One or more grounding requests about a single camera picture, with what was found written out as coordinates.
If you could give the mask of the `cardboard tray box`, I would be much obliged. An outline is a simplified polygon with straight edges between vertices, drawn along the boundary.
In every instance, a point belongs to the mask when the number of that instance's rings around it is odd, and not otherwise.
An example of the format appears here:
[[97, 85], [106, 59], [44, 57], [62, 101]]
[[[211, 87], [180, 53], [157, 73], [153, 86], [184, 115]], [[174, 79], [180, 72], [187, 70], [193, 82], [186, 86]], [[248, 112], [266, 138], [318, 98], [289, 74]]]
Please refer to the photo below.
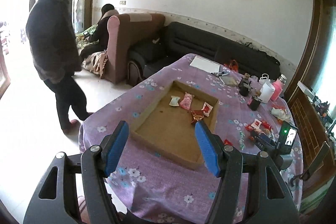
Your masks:
[[[190, 110], [169, 105], [171, 96], [178, 96], [182, 100], [185, 92], [194, 95]], [[130, 125], [130, 135], [161, 156], [196, 170], [203, 165], [203, 157], [195, 137], [195, 125], [191, 124], [190, 111], [201, 110], [205, 102], [213, 106], [213, 110], [203, 121], [214, 132], [219, 99], [175, 80], [135, 118]]]

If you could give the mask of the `small red snack packet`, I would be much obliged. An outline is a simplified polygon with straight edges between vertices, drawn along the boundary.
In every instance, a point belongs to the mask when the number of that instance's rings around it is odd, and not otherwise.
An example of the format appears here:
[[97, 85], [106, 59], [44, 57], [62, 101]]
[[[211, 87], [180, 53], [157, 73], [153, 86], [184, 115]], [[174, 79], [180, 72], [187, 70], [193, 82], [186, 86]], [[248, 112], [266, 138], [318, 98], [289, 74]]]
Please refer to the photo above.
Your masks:
[[209, 117], [212, 110], [213, 110], [213, 106], [211, 106], [209, 103], [205, 102], [203, 104], [202, 112], [204, 116]]

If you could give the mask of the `pink sleeved glass bottle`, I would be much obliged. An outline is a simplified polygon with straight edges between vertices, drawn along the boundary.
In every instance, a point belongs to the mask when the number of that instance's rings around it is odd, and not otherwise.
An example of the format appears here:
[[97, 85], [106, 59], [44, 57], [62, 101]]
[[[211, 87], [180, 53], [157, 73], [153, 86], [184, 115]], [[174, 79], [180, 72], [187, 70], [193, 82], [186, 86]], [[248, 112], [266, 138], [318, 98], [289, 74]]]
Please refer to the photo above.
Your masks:
[[274, 87], [274, 93], [270, 98], [272, 101], [276, 101], [278, 99], [278, 97], [283, 91], [285, 83], [286, 83], [286, 76], [284, 74], [281, 74], [280, 77], [275, 82], [272, 83]]

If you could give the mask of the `silver red snack packet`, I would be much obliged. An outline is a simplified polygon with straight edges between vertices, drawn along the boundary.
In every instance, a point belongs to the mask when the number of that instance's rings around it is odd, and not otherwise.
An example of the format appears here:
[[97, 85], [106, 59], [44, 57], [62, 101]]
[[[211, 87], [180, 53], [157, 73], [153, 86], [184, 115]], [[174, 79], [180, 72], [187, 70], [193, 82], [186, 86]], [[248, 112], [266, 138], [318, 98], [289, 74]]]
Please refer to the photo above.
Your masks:
[[169, 105], [173, 106], [173, 107], [178, 107], [179, 106], [179, 100], [180, 100], [180, 97], [178, 97], [178, 96], [171, 96], [171, 100], [169, 102]]

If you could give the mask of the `seated person in black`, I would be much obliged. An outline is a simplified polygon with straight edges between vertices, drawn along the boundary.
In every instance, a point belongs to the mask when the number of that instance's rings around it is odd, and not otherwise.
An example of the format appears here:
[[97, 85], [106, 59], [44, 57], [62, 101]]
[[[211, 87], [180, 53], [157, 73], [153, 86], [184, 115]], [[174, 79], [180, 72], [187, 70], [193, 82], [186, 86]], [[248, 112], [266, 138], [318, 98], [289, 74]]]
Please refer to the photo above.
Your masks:
[[96, 30], [88, 38], [88, 45], [80, 52], [80, 62], [82, 63], [89, 55], [102, 52], [107, 49], [109, 33], [107, 28], [108, 20], [111, 16], [118, 15], [114, 5], [108, 3], [101, 8], [101, 18], [97, 23]]

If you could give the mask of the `white cloth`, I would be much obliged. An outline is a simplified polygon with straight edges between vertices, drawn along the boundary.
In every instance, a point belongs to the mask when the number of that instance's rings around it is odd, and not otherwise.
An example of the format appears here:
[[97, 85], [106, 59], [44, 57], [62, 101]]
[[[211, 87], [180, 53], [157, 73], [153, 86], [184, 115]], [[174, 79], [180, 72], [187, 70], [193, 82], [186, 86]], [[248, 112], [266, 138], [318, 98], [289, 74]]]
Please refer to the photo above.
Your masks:
[[272, 108], [271, 114], [280, 121], [291, 122], [291, 115], [284, 109]]

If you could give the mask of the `black sofa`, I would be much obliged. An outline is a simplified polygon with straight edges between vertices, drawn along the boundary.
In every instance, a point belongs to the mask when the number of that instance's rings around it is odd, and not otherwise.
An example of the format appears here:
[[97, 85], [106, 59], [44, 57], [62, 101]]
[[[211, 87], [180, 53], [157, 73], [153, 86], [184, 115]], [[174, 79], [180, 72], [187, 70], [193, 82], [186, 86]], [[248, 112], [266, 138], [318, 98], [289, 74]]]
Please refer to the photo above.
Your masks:
[[151, 38], [142, 39], [127, 52], [127, 81], [139, 84], [162, 68], [193, 53], [219, 64], [238, 64], [238, 72], [271, 80], [280, 76], [280, 61], [261, 50], [179, 22], [161, 28]]

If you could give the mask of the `dark red gold snack packet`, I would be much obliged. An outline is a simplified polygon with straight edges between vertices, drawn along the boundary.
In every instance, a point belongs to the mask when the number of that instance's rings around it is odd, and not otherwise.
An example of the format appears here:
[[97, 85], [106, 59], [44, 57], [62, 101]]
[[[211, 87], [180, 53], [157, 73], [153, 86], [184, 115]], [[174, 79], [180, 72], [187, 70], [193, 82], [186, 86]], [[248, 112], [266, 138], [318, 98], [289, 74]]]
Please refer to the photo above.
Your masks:
[[191, 110], [191, 124], [196, 124], [198, 121], [201, 121], [204, 119], [205, 115], [203, 110]]

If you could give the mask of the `black jar with cork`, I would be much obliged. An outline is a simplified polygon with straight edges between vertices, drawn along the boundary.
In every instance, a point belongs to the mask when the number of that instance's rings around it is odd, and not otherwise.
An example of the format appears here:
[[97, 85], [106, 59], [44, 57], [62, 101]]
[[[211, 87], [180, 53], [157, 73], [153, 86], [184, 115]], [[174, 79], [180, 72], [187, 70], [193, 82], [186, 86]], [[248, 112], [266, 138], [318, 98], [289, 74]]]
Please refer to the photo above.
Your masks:
[[261, 95], [261, 92], [260, 92], [260, 91], [257, 91], [257, 92], [255, 93], [255, 95], [252, 96], [251, 99], [249, 100], [249, 102], [248, 102], [248, 107], [249, 107], [252, 111], [256, 111], [257, 108], [260, 106], [260, 104], [261, 104], [260, 95]]

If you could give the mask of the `standing person dark jacket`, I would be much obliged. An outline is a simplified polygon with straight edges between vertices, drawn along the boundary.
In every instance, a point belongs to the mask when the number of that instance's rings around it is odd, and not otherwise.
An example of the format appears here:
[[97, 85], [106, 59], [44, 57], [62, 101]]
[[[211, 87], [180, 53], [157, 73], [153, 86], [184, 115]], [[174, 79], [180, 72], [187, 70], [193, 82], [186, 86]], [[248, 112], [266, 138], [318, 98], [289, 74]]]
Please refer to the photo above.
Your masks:
[[33, 64], [55, 94], [60, 128], [70, 133], [91, 113], [87, 98], [74, 80], [81, 70], [68, 0], [37, 0], [26, 23]]

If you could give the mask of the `black marker pen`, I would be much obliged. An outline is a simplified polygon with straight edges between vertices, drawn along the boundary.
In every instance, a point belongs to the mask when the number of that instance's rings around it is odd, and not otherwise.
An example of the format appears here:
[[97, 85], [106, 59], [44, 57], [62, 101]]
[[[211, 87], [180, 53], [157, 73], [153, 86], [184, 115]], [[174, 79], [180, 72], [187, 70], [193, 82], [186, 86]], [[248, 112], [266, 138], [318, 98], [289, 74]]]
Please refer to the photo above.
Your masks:
[[211, 75], [216, 76], [216, 77], [221, 77], [221, 76], [227, 76], [229, 75], [229, 72], [212, 72]]

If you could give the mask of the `white paper sheet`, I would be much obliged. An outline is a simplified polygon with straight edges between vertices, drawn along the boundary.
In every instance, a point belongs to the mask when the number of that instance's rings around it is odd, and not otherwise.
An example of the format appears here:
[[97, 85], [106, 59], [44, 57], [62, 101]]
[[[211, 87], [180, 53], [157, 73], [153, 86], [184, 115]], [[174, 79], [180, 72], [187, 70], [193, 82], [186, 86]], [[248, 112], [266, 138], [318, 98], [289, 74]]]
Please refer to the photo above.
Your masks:
[[190, 66], [207, 73], [218, 73], [220, 71], [220, 65], [218, 63], [200, 56], [195, 56]]

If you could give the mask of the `white plastic jar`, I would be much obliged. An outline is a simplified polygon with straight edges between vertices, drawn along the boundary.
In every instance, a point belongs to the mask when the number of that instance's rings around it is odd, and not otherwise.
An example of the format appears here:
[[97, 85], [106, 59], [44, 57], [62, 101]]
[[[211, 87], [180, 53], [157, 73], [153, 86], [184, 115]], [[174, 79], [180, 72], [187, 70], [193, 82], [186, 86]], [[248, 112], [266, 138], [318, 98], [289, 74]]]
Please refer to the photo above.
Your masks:
[[260, 89], [261, 94], [259, 96], [259, 100], [262, 103], [268, 103], [274, 92], [275, 87], [269, 81], [266, 81]]

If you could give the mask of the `pink checkered snack packet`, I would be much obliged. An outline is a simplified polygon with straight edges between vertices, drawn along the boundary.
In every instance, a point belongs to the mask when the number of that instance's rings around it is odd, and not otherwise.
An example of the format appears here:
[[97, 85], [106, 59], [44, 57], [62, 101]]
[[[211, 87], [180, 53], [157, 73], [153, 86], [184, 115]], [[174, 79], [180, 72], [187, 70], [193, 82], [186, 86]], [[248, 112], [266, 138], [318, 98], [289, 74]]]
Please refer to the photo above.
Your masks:
[[185, 92], [185, 95], [181, 100], [181, 102], [179, 103], [179, 106], [185, 110], [190, 110], [193, 98], [194, 98], [193, 94]]

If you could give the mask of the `purple floral tablecloth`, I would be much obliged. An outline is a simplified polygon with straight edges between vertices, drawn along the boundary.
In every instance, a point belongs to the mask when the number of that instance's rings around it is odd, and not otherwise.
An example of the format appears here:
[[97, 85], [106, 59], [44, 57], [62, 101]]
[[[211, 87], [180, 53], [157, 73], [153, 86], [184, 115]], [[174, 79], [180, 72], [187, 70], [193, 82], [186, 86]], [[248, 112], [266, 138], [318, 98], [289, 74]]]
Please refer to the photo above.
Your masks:
[[130, 126], [116, 170], [107, 182], [134, 215], [156, 223], [204, 223], [219, 179], [203, 163], [189, 110], [171, 106], [172, 97], [193, 95], [192, 110], [205, 103], [211, 131], [244, 153], [257, 154], [247, 127], [260, 121], [278, 139], [280, 124], [272, 108], [287, 110], [283, 99], [261, 104], [253, 111], [238, 88], [192, 66], [188, 54], [142, 81], [90, 116], [80, 127], [82, 151], [114, 132], [119, 121]]

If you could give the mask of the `white red snack packet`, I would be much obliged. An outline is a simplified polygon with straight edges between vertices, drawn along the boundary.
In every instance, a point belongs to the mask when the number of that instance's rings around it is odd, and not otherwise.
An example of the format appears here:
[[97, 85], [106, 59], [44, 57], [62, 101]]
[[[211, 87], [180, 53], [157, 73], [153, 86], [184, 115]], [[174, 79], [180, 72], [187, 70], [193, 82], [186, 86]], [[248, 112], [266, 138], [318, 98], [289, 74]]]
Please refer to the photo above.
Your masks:
[[251, 127], [254, 129], [259, 129], [262, 125], [262, 122], [260, 120], [255, 119], [254, 122], [251, 124]]

